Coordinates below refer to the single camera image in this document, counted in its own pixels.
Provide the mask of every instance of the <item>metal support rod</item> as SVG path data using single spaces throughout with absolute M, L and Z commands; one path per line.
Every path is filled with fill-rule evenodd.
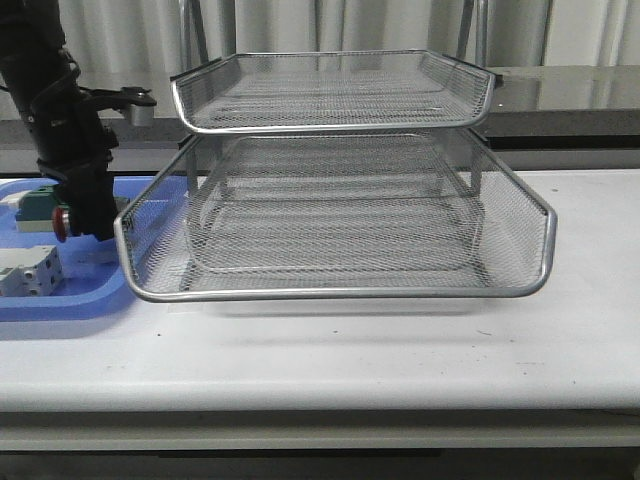
M 180 0 L 180 61 L 183 71 L 192 67 L 190 0 Z
M 464 0 L 464 6 L 462 7 L 462 19 L 460 20 L 460 32 L 458 33 L 458 50 L 456 52 L 456 57 L 460 60 L 464 60 L 467 53 L 474 2 L 475 0 Z
M 209 53 L 207 52 L 207 37 L 204 33 L 204 20 L 202 19 L 202 8 L 200 8 L 200 0 L 191 0 L 193 25 L 196 31 L 196 44 L 198 45 L 198 56 L 200 63 L 209 61 Z
M 222 56 L 236 53 L 236 7 L 235 0 L 220 2 L 220 19 L 223 33 Z
M 476 65 L 487 66 L 487 36 L 489 24 L 489 0 L 477 0 L 476 22 Z

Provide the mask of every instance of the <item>blue plastic tray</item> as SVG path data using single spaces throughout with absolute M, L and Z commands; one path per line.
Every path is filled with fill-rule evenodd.
M 116 178 L 114 193 L 133 198 L 150 181 L 151 177 Z M 0 198 L 52 183 L 43 178 L 9 182 L 0 185 Z M 20 233 L 15 210 L 0 206 L 0 248 L 35 245 L 57 245 L 65 280 L 48 297 L 0 297 L 0 321 L 88 319 L 117 311 L 133 300 L 114 240 L 98 242 L 87 235 L 58 243 L 51 232 Z

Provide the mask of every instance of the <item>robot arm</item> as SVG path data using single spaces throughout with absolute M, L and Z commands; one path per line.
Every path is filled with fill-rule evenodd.
M 62 241 L 82 234 L 106 240 L 118 213 L 107 171 L 118 141 L 97 112 L 148 110 L 156 102 L 138 87 L 78 87 L 80 69 L 64 43 L 58 0 L 0 2 L 0 74 L 36 144 L 40 171 L 58 182 L 56 195 L 69 205 L 54 212 L 54 231 Z

